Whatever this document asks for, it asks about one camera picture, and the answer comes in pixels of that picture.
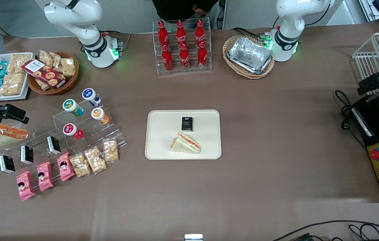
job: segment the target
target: robotic arm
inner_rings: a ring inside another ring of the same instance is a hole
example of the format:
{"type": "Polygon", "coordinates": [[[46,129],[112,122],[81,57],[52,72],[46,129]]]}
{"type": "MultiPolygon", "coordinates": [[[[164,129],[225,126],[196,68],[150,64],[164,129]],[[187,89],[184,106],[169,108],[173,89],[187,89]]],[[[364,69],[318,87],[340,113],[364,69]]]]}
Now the robotic arm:
{"type": "Polygon", "coordinates": [[[118,40],[102,35],[94,23],[102,19],[102,6],[97,0],[71,0],[45,4],[44,13],[50,23],[73,32],[85,48],[88,59],[105,68],[119,59],[118,40]]]}
{"type": "Polygon", "coordinates": [[[279,29],[271,31],[274,60],[287,61],[297,47],[306,15],[324,12],[335,0],[277,0],[276,11],[282,18],[279,29]]]}

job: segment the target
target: acrylic bottle rack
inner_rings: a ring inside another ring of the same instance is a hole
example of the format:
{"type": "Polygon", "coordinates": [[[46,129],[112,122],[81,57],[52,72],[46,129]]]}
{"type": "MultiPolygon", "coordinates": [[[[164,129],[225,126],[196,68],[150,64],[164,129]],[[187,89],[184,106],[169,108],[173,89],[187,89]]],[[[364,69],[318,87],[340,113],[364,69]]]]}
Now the acrylic bottle rack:
{"type": "Polygon", "coordinates": [[[188,45],[188,52],[189,52],[189,62],[190,62],[190,69],[188,71],[182,71],[180,67],[180,57],[179,57],[179,49],[177,47],[177,40],[176,40],[176,23],[168,23],[164,22],[164,28],[168,32],[168,40],[170,44],[170,53],[171,58],[173,61],[173,71],[170,73],[167,73],[162,61],[162,49],[161,45],[158,39],[158,22],[152,23],[152,35],[154,39],[154,51],[155,51],[155,58],[156,58],[156,65],[157,65],[157,73],[158,75],[170,75],[175,73],[191,73],[191,72],[200,72],[200,71],[211,71],[212,70],[212,44],[211,44],[211,23],[209,21],[209,18],[202,18],[203,20],[203,28],[205,29],[205,42],[206,42],[206,50],[208,51],[208,67],[205,70],[199,69],[198,66],[198,54],[196,51],[196,27],[197,27],[197,20],[194,19],[188,19],[183,21],[183,28],[186,32],[186,43],[188,45]]]}

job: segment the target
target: pink snack package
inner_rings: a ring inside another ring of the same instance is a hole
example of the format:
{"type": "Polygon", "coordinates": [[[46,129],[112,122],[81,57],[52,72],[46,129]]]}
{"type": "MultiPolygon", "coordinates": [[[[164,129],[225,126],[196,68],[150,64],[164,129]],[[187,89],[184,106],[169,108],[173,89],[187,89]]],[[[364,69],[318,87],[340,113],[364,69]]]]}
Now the pink snack package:
{"type": "Polygon", "coordinates": [[[72,165],[69,162],[69,152],[61,155],[57,159],[57,163],[60,168],[60,178],[62,181],[66,181],[75,175],[73,173],[72,165]]]}
{"type": "Polygon", "coordinates": [[[31,179],[32,176],[29,171],[17,176],[18,193],[22,201],[35,195],[31,179]]]}
{"type": "Polygon", "coordinates": [[[51,175],[50,162],[43,163],[36,168],[38,169],[38,182],[41,192],[47,188],[53,187],[53,176],[51,175]]]}

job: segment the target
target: black shirt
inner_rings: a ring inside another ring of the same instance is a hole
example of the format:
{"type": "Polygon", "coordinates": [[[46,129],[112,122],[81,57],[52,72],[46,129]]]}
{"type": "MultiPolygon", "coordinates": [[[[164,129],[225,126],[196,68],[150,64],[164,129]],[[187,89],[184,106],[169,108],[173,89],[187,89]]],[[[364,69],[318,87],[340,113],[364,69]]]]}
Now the black shirt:
{"type": "Polygon", "coordinates": [[[218,0],[152,0],[160,18],[171,21],[188,19],[195,14],[194,4],[205,12],[210,12],[218,0]]]}

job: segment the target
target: white tray with snacks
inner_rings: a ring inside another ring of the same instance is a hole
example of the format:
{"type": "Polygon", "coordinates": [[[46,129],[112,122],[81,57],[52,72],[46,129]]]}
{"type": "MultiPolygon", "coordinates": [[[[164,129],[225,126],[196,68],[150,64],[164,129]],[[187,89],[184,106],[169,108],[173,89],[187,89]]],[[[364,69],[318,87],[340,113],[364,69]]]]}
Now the white tray with snacks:
{"type": "MultiPolygon", "coordinates": [[[[35,58],[35,54],[30,53],[30,52],[2,54],[2,55],[0,55],[0,65],[1,65],[2,61],[9,61],[13,54],[30,54],[31,59],[35,58]]],[[[25,72],[24,82],[23,82],[23,86],[21,88],[20,94],[19,95],[12,95],[12,96],[0,96],[0,101],[12,101],[12,100],[25,99],[27,92],[28,92],[28,89],[29,89],[29,86],[27,85],[27,73],[25,72]]]]}
{"type": "Polygon", "coordinates": [[[148,114],[145,156],[150,160],[218,159],[222,154],[220,115],[216,110],[156,110],[148,114]],[[200,146],[200,153],[170,151],[182,118],[192,117],[191,132],[182,132],[200,146]]]}

